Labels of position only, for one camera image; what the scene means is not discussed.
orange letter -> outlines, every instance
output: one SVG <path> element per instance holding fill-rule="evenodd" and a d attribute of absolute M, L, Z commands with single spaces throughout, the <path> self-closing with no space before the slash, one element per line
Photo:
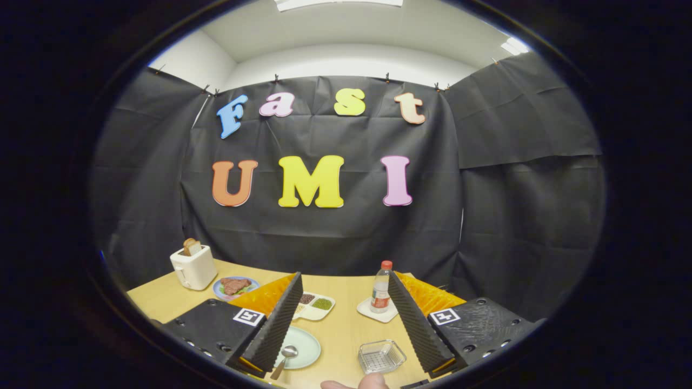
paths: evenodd
<path fill-rule="evenodd" d="M 404 93 L 403 95 L 398 95 L 394 98 L 394 101 L 400 104 L 401 116 L 407 122 L 414 125 L 419 125 L 426 121 L 426 117 L 419 115 L 416 111 L 416 106 L 423 105 L 423 101 L 414 98 L 413 93 Z"/>
<path fill-rule="evenodd" d="M 219 205 L 237 207 L 248 201 L 253 184 L 253 170 L 257 167 L 257 161 L 240 161 L 238 167 L 240 168 L 240 189 L 238 193 L 230 194 L 228 193 L 228 172 L 233 169 L 233 162 L 219 161 L 212 165 L 214 170 L 212 196 Z"/>

toaster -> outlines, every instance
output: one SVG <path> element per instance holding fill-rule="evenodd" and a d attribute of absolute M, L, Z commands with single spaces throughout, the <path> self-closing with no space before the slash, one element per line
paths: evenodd
<path fill-rule="evenodd" d="M 200 291 L 214 280 L 218 271 L 209 246 L 193 255 L 183 255 L 184 249 L 171 254 L 171 264 L 180 283 L 189 289 Z"/>

white wall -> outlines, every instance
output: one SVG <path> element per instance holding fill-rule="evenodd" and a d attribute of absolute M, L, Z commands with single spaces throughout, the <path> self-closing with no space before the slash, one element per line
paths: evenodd
<path fill-rule="evenodd" d="M 161 69 L 178 78 L 214 93 L 214 88 L 225 91 L 224 85 L 235 61 L 202 30 L 197 30 L 181 39 L 159 55 L 150 68 Z"/>
<path fill-rule="evenodd" d="M 477 71 L 435 54 L 395 46 L 325 44 L 260 55 L 239 63 L 222 91 L 282 78 L 313 75 L 362 75 L 444 88 Z"/>

letter i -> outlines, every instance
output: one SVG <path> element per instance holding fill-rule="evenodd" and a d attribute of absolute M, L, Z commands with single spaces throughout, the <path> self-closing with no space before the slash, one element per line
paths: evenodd
<path fill-rule="evenodd" d="M 383 157 L 380 162 L 387 168 L 387 196 L 382 199 L 386 206 L 407 206 L 413 198 L 406 191 L 406 166 L 408 158 L 391 155 Z"/>

letter m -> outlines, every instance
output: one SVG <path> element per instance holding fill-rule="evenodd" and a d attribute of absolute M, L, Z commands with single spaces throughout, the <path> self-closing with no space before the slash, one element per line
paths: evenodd
<path fill-rule="evenodd" d="M 299 201 L 295 197 L 295 191 L 298 190 L 303 204 L 309 206 L 319 188 L 320 195 L 315 200 L 316 206 L 340 208 L 344 205 L 344 200 L 339 197 L 339 169 L 343 163 L 344 158 L 338 155 L 326 155 L 320 159 L 315 171 L 310 175 L 299 156 L 281 158 L 279 165 L 284 168 L 284 194 L 279 199 L 279 205 L 297 207 Z"/>

